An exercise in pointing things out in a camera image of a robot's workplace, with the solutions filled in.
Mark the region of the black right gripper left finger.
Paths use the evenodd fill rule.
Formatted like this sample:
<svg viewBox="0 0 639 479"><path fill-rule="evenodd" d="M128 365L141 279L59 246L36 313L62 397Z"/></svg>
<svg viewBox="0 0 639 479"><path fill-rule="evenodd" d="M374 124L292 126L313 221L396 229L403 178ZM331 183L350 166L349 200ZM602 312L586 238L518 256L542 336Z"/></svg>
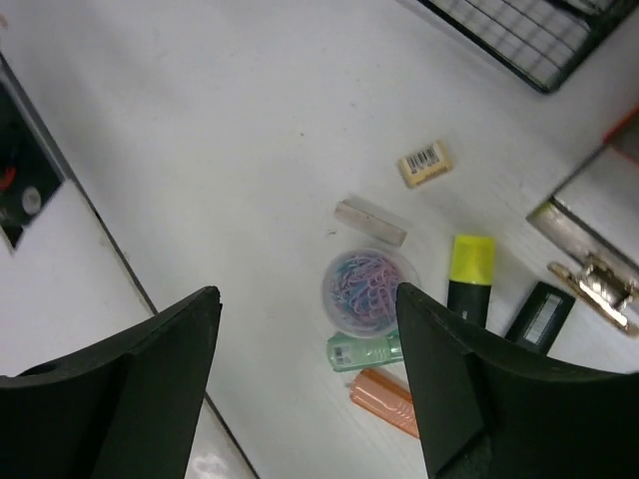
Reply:
<svg viewBox="0 0 639 479"><path fill-rule="evenodd" d="M2 477L185 477L220 319L220 292L206 286L106 339L2 377Z"/></svg>

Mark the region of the clear jar of paper clips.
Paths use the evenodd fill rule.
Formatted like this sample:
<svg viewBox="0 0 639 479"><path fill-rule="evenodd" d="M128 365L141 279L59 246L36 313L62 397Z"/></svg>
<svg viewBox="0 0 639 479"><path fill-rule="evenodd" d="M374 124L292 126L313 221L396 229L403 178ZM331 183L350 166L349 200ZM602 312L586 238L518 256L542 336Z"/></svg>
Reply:
<svg viewBox="0 0 639 479"><path fill-rule="evenodd" d="M397 330L396 296L403 282L420 284L412 264L401 254L360 247L336 256L320 289L329 322L355 338L377 338Z"/></svg>

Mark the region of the clear drawer with gold knob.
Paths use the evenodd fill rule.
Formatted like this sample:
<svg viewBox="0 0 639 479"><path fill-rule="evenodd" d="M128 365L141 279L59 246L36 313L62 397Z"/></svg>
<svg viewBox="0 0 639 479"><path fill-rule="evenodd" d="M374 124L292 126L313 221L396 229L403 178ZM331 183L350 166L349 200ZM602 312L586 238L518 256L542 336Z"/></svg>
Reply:
<svg viewBox="0 0 639 479"><path fill-rule="evenodd" d="M627 336L638 336L638 163L601 146L527 216L572 263L547 268Z"/></svg>

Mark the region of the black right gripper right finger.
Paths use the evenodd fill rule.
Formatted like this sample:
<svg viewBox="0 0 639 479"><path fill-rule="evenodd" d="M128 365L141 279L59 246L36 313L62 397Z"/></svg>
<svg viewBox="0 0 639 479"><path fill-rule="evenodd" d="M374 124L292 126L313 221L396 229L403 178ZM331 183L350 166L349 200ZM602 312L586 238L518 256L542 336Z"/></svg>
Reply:
<svg viewBox="0 0 639 479"><path fill-rule="evenodd" d="M634 478L638 377L528 351L415 285L397 324L431 478Z"/></svg>

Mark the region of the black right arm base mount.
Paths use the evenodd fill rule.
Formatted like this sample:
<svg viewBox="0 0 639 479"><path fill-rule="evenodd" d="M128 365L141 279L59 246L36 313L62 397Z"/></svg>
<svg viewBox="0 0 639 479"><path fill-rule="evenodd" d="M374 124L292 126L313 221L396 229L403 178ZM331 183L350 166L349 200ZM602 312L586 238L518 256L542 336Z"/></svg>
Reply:
<svg viewBox="0 0 639 479"><path fill-rule="evenodd" d="M1 237L14 250L62 179L6 87L1 88Z"/></svg>

